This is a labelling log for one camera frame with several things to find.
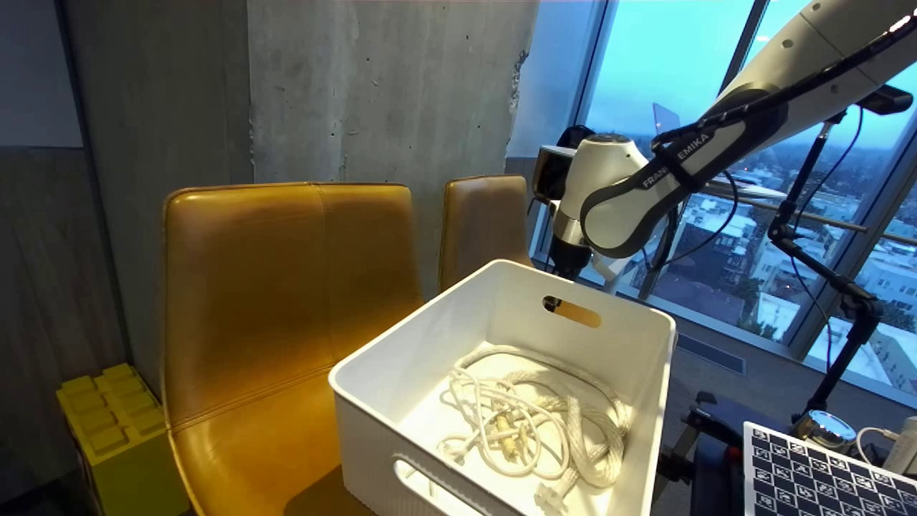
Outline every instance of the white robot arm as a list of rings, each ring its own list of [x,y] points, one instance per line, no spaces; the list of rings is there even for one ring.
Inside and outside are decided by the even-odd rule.
[[[738,157],[882,90],[917,60],[917,0],[811,0],[691,126],[647,161],[625,137],[574,154],[556,240],[628,259],[655,220]]]

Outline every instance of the yellow chair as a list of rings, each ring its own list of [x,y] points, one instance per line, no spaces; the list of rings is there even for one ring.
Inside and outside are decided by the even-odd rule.
[[[405,186],[201,186],[162,209],[162,406],[198,513],[366,513],[329,366],[417,303]]]
[[[522,174],[462,177],[445,190],[439,290],[492,259],[526,263],[526,183]]]

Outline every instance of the white crate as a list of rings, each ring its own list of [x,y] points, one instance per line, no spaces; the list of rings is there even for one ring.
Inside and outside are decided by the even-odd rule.
[[[453,365],[488,345],[515,345],[617,395],[621,477],[608,490],[576,487],[569,513],[651,513],[672,339],[665,312],[492,260],[336,365],[344,485],[376,513],[542,513],[536,478],[455,464],[435,448],[455,422],[433,405]]]

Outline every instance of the bin handle hole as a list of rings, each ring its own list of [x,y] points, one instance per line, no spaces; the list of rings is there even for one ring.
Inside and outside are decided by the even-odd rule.
[[[582,303],[569,303],[565,298],[556,298],[556,296],[545,296],[542,298],[542,308],[559,319],[568,319],[568,322],[576,322],[582,328],[598,328],[602,323],[602,316],[597,310],[587,310]]]
[[[439,478],[433,478],[426,470],[416,467],[413,462],[396,457],[393,470],[406,490],[413,490],[442,513],[483,516],[482,510],[459,498],[449,487],[445,487]]]

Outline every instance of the yellow container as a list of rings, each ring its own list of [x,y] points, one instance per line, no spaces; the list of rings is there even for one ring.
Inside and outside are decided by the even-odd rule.
[[[79,444],[102,516],[190,513],[165,441],[162,406],[128,365],[59,384],[58,402]]]

